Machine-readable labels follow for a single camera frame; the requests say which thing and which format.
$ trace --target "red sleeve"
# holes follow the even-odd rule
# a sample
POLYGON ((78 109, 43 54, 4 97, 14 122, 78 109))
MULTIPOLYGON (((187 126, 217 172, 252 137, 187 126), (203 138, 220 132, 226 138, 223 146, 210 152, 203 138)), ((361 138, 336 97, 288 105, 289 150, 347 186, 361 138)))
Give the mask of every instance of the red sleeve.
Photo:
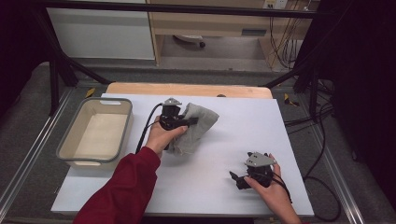
POLYGON ((160 159, 148 147, 122 158, 113 176, 84 204, 74 223, 139 223, 159 166, 160 159))

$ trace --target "gray cloth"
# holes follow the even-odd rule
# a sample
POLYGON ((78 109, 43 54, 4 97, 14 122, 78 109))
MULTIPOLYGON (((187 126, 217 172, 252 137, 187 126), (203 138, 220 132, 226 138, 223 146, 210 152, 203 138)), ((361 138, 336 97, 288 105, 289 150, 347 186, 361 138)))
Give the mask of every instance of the gray cloth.
POLYGON ((183 115, 185 116, 184 119, 198 118, 198 123, 190 125, 190 128, 185 133, 169 144, 168 152, 175 155, 193 153, 202 135, 204 135, 219 118, 219 115, 214 111, 192 103, 187 104, 183 115))

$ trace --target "beige storage basket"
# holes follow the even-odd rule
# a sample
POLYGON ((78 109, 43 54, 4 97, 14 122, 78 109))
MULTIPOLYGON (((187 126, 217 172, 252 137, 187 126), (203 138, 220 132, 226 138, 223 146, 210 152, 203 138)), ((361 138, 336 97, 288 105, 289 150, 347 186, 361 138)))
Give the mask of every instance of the beige storage basket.
POLYGON ((132 122, 128 99, 88 98, 80 104, 57 156, 75 168, 114 169, 124 156, 132 122))

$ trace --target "white table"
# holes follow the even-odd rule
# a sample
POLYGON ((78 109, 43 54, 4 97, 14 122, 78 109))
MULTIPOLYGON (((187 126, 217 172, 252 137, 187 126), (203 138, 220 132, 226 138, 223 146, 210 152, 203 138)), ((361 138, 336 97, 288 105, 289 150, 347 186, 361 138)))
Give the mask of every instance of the white table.
MULTIPOLYGON (((172 95, 104 94, 133 103, 134 124, 127 152, 134 152, 151 109, 172 95)), ((299 216, 313 216, 276 100, 174 96, 184 111, 191 102, 219 114, 194 154, 164 153, 147 216, 263 217, 272 215, 253 189, 239 190, 229 171, 245 175, 249 151, 272 153, 282 167, 299 216)), ((75 214, 112 172, 70 168, 51 211, 75 214)))

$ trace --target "floor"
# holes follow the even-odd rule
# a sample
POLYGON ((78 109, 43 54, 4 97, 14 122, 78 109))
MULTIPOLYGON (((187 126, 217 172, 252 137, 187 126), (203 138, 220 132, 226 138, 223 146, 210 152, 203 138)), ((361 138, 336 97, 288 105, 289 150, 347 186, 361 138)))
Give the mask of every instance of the floor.
MULTIPOLYGON (((204 37, 206 47, 199 48, 196 44, 181 42, 172 36, 165 38, 163 49, 163 60, 159 66, 152 62, 103 62, 98 65, 98 61, 85 61, 87 66, 92 66, 101 76, 109 76, 118 81, 143 81, 143 82, 181 82, 181 83, 202 83, 202 84, 226 84, 226 85, 249 85, 257 86, 283 75, 287 69, 269 69, 264 56, 262 55, 257 39, 255 38, 231 38, 231 37, 204 37), (135 74, 129 74, 130 68, 135 68, 135 74)), ((18 172, 19 164, 30 154, 29 147, 34 144, 35 138, 40 134, 41 128, 48 120, 48 115, 42 111, 49 111, 50 92, 48 88, 48 69, 45 66, 39 67, 35 71, 35 79, 27 84, 26 90, 21 95, 21 99, 10 109, 0 122, 1 140, 1 181, 0 192, 7 191, 7 184, 12 181, 14 174, 18 172), (32 101, 39 99, 41 104, 32 106, 32 101)), ((72 98, 64 108, 63 117, 58 121, 56 127, 66 127, 68 119, 73 116, 74 108, 80 99, 83 99, 86 91, 92 84, 87 77, 78 74, 81 79, 78 88, 71 90, 72 98)), ((282 83, 272 89, 274 97, 278 100, 279 108, 284 120, 300 119, 306 116, 304 102, 305 94, 294 94, 292 84, 294 79, 282 83), (290 97, 290 101, 285 103, 285 93, 290 97)), ((100 95, 105 87, 97 87, 96 94, 100 95)), ((329 96, 322 95, 318 103, 326 104, 329 96)), ((358 217, 363 220, 351 220, 351 211, 348 211, 343 204, 340 217, 334 222, 337 223, 396 223, 396 215, 381 190, 370 176, 364 164, 354 162, 351 158, 350 148, 348 148, 342 132, 340 131, 336 118, 327 117, 323 121, 327 137, 326 147, 328 153, 315 168, 313 175, 323 180, 331 189, 337 191, 340 183, 331 173, 340 172, 345 184, 348 186, 352 203, 359 209, 358 217), (334 171, 332 160, 339 171, 334 171)), ((320 150, 321 131, 318 125, 306 127, 307 124, 289 127, 290 142, 295 153, 296 160, 301 169, 302 175, 306 173, 311 164, 315 161, 320 150)), ((41 154, 37 156, 34 165, 27 171, 30 174, 25 179, 25 184, 19 186, 19 194, 7 210, 7 217, 4 223, 70 223, 68 217, 55 216, 49 212, 51 203, 56 196, 53 191, 62 184, 67 165, 60 164, 54 158, 53 149, 57 146, 61 134, 57 128, 50 130, 52 137, 49 137, 40 149, 41 154)), ((316 182, 306 183, 307 192, 315 213, 322 217, 333 217, 337 212, 336 201, 323 186, 316 182)), ((6 201, 4 197, 0 200, 0 205, 6 201)), ((320 223, 322 220, 315 217, 308 217, 305 221, 320 223)), ((255 220, 255 223, 275 223, 267 218, 255 220)))

